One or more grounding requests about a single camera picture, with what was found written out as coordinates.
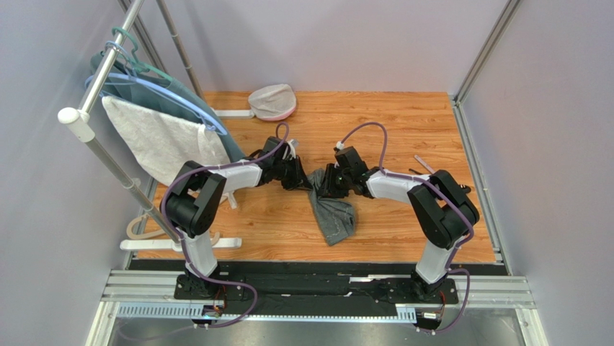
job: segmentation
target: gray towel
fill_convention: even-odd
[[[324,180],[324,170],[318,169],[307,176],[313,185],[309,191],[309,200],[313,214],[318,221],[320,231],[328,245],[335,245],[355,232],[356,215],[354,207],[348,202],[336,198],[318,197],[318,189]]]

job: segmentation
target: teal shirt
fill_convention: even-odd
[[[92,70],[92,73],[96,71],[98,65],[102,62],[102,57],[102,52],[92,56],[92,59],[90,60],[90,68]],[[111,72],[115,72],[116,74],[126,74],[124,65],[119,61],[115,61],[115,64],[111,68]],[[159,85],[160,87],[163,87],[170,92],[173,92],[176,95],[183,97],[184,99],[190,101],[192,104],[204,110],[216,120],[218,120],[220,123],[222,123],[215,115],[211,107],[209,107],[209,105],[207,105],[207,103],[203,101],[203,99],[201,99],[194,92],[192,92],[192,90],[188,89],[182,82],[176,79],[167,81],[163,78],[156,78],[144,74],[139,74],[138,78],[145,79],[146,81]],[[172,101],[160,97],[158,94],[152,92],[151,90],[140,84],[104,85],[102,87],[102,90],[117,97],[120,97],[126,101],[132,102],[135,105],[139,105],[150,110],[156,110],[158,112],[166,113],[168,115],[180,117],[181,119],[188,120],[193,123],[203,123],[202,120],[197,117],[193,112],[186,110],[185,108],[175,104]],[[239,148],[239,145],[232,138],[230,132],[228,132],[228,135],[220,136],[220,140],[222,141],[224,149],[226,150],[226,153],[228,154],[228,157],[230,158],[231,162],[236,162],[245,157],[245,153]]]

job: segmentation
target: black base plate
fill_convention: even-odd
[[[442,303],[439,291],[426,301],[409,292],[409,278],[374,279],[350,282],[346,275],[249,274],[219,275],[212,278],[248,283],[258,291],[253,314],[301,316],[396,316],[396,303]],[[193,275],[177,278],[174,297],[179,300],[213,299],[218,285],[211,286]],[[445,302],[458,303],[455,283],[446,279],[441,286]],[[227,314],[241,313],[251,304],[253,293],[236,285],[226,286]]]

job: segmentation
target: gray wall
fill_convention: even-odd
[[[204,90],[456,92],[506,0],[167,1]],[[187,83],[155,1],[143,20]]]
[[[551,345],[611,345],[614,2],[525,0],[464,110]]]
[[[123,12],[110,0],[0,7],[0,344],[82,345],[138,206],[57,112],[78,105]],[[90,124],[146,178],[101,107]]]

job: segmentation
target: wood grain surface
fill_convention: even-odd
[[[246,92],[205,93],[209,105],[219,110],[248,109]],[[445,93],[297,92],[298,108],[287,122],[290,138],[300,145],[307,174],[334,162],[333,147],[355,126],[378,121],[388,130],[384,167],[408,173],[426,170],[414,159],[420,155],[434,169],[446,169],[461,184],[472,187],[478,203],[456,122]],[[275,134],[275,123],[256,118],[226,120],[232,136],[246,154],[261,148]],[[378,164],[383,135],[368,126],[347,142],[369,167]],[[166,187],[159,185],[155,204]],[[355,262],[417,262],[426,239],[410,205],[391,200],[371,200],[350,193],[345,200],[357,213],[356,234],[332,247],[324,241],[305,191],[284,191],[279,182],[235,192],[239,207],[220,205],[212,231],[223,237],[241,237],[240,249],[215,250],[224,260],[305,260]],[[149,220],[146,232],[159,227]],[[463,246],[455,262],[493,262],[494,253],[480,220],[476,235]],[[143,251],[139,258],[182,258],[171,251]]]

